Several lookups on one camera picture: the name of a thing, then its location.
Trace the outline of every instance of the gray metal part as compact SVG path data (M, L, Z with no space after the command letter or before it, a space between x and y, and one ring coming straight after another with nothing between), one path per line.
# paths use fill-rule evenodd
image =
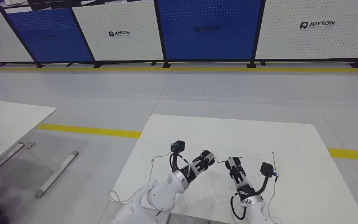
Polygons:
M45 194L45 192L43 190L38 190L36 193L35 193L35 197L37 199L41 198L43 195Z
M71 152L71 155L72 155L72 156L76 156L76 155L78 155L78 154L79 154L79 152L77 152L77 151Z
M241 203L245 203L245 202L249 202L248 203L249 205L253 205L253 204L256 204L259 202L263 202L263 199L261 198L260 195L255 195L255 196L248 197L241 201Z
M184 174L180 170L176 170L173 174L180 180L181 184L183 185L184 190L189 188L189 183L186 180Z

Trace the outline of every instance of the black cable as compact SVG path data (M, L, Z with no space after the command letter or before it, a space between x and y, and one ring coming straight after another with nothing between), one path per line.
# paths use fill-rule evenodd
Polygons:
M263 185L262 185L261 189L258 190L258 192L255 192L255 193L251 194L250 197L251 197L251 196L255 196L255 195L260 195L260 194L262 194L262 192L263 192L263 191L265 190L265 188L266 188L266 185L267 185L267 181L268 181L268 180L269 180L269 176L265 176L265 180L263 181Z
M172 165L172 157L173 157L173 154L171 154L170 157L169 157L169 164L170 164L170 168L172 169L172 172L174 172L175 170L174 170L174 167Z
M234 210L234 205L233 205L233 200L234 200L234 197L235 197L235 196L232 196L232 197L231 197L231 200L230 200L231 210L233 211L234 216L235 216L238 220L243 220L243 219L245 218L245 215L246 215L246 207L244 207L244 212L243 212L242 217L239 217L239 216L236 214L236 212L235 212L235 210Z
M179 170L179 167L177 165L177 159L178 159L178 154L173 153L173 169L174 169L174 171Z

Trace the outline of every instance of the wire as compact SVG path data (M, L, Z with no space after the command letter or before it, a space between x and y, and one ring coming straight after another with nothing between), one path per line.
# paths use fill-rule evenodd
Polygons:
M244 207L244 212L243 212L242 217L239 217L239 216L236 214L235 209L234 209L234 205L233 205L234 197L236 197L236 195L238 195L238 194L239 194L239 193L235 193L235 195L231 197L230 205L231 205L231 210L232 210L233 213L234 213L234 216L235 216L238 220L243 220L243 219L245 218L245 215L246 215L246 206Z
M218 159L217 159L215 156L214 156L214 158L216 159L216 162L217 162L217 163L226 162L226 161L220 161L220 162L219 162Z
M275 171L277 172L274 152L272 152L272 158L274 158L274 167L275 167ZM272 219L271 215L270 215L270 204L271 204L271 201L272 201L272 199L274 198L274 196L276 194L276 182L277 182L277 179L278 179L278 177L276 177L275 183L274 183L274 194L272 195L272 197L271 197L271 199L270 199L270 201L268 202L268 205L267 205L267 213L268 213L268 216L269 216L270 219Z
M130 196L130 198L128 198L127 200L121 200L121 199L119 198L117 192L115 192L114 190L110 190L110 191L109 191L110 200L113 201L114 203L120 204L120 205L121 205L121 208L122 208L122 203L131 200L131 198L133 197L133 195L136 194L140 189L141 189L141 188L139 188L136 192L134 192L134 193ZM111 196L111 192L113 192L113 193L117 196L118 200L114 199L114 198Z
M163 155L163 156L155 156L154 158L152 158L152 161L151 161L151 163L152 163L152 168L151 168L151 170L150 170L150 176L149 176L148 181L150 181L150 179L151 179L151 177L152 177L153 166L154 166L154 160L155 160L156 158L158 158L158 157L166 157L166 156L168 156L170 153L171 153L171 152L169 152L168 154ZM134 192L127 200L121 200L121 199L119 198L117 192L115 192L114 190L110 190L110 191L108 192L108 194L109 194L109 196L110 196L110 200L113 201L113 202L115 202L115 203L117 203L117 204L120 204L120 205L121 205L121 208L122 208L122 203L131 200L131 198L133 197L133 195L136 194L136 193L137 193L139 190L141 190L141 189L142 189L142 188L139 188L139 189L138 189L136 192ZM113 192L113 193L117 196L118 200L114 199L114 198L111 196L111 192Z
M156 159L156 158L159 158L159 157L166 157L166 156L168 156L169 154L170 154L171 152L169 152L168 154L166 154L166 155L163 155L163 156L155 156L153 159L152 159L152 168L151 168L151 170L150 170L150 176L149 176L149 179L148 179L148 181L150 181L150 178L152 177L152 171L153 171L153 166L154 166L154 160Z
M275 163L275 155L274 155L274 152L272 152L272 157L274 158L274 166L275 166L275 171L277 172L277 169L276 169L276 163Z
M182 160L184 160L184 162L186 162L186 163L188 164L188 177L189 177L189 176L190 176L190 170L191 170L190 163L188 163L188 161L187 161L184 157L182 157L180 154L178 154L178 156L179 156Z
M275 194L276 194L276 182L274 183L274 194L272 195L270 201L268 202L268 206L267 206L267 213L268 213L269 218L271 218L271 215L270 215L270 204L271 204L271 201L272 201L272 199L274 198Z

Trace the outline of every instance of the white panel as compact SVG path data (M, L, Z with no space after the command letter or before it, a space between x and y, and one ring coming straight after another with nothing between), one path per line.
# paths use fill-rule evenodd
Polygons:
M153 1L77 7L73 11L95 60L163 60ZM121 31L129 34L115 35Z
M0 15L0 62L33 62L25 47Z
M357 39L357 0L267 0L256 58L358 58Z

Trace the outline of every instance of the blue panel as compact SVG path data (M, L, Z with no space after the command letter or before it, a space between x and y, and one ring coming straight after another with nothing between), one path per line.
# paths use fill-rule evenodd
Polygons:
M158 0L167 58L250 59L261 0Z
M92 57L68 8L8 14L39 62L83 62Z

